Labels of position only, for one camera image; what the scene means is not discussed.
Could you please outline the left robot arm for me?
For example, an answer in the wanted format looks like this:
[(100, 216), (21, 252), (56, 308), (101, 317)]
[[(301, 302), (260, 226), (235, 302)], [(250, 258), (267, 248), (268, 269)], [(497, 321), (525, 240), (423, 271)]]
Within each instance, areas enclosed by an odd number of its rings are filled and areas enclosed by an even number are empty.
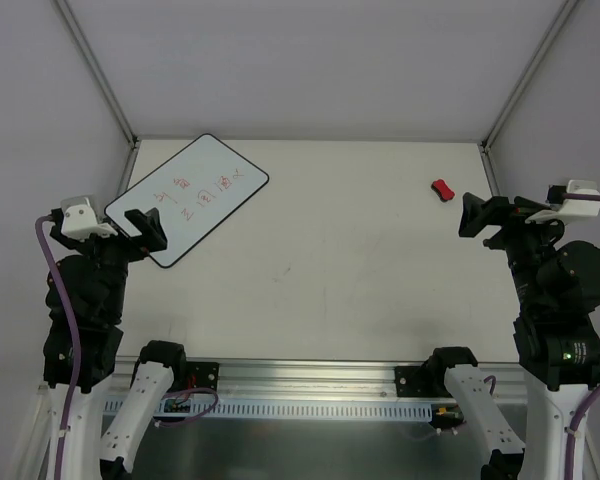
[(132, 478), (156, 408), (188, 379), (183, 345), (150, 341), (135, 362), (122, 407), (108, 430), (101, 429), (123, 337), (129, 266), (167, 247), (157, 209), (124, 215), (138, 235), (100, 220), (86, 203), (54, 209), (35, 222), (49, 268), (43, 380), (51, 395), (50, 479)]

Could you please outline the white whiteboard black rim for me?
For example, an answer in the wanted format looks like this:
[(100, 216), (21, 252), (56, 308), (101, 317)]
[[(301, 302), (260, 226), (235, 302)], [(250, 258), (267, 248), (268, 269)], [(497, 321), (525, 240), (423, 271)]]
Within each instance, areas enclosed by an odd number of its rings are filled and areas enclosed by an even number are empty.
[(174, 266), (269, 182), (269, 175), (211, 134), (203, 134), (109, 203), (105, 215), (129, 236), (127, 211), (157, 209), (167, 248), (153, 253)]

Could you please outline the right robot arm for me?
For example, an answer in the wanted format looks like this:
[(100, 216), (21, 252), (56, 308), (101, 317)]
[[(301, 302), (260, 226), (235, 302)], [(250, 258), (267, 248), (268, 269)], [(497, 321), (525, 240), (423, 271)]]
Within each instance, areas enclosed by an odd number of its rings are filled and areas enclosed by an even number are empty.
[(466, 347), (433, 351), (420, 371), (429, 389), (451, 396), (480, 447), (483, 479), (579, 479), (586, 415), (600, 397), (600, 337), (590, 319), (600, 306), (600, 248), (585, 241), (558, 247), (572, 218), (565, 193), (553, 205), (522, 197), (483, 200), (465, 193), (459, 235), (503, 251), (516, 288), (514, 343), (524, 371), (526, 434), (519, 437), (487, 390)]

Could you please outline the red whiteboard eraser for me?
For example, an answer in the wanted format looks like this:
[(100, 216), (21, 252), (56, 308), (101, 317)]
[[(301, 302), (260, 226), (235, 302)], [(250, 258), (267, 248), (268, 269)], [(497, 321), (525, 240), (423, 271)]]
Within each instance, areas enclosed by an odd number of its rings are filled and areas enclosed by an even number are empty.
[(443, 179), (434, 180), (431, 183), (431, 189), (443, 203), (452, 201), (455, 198), (455, 192)]

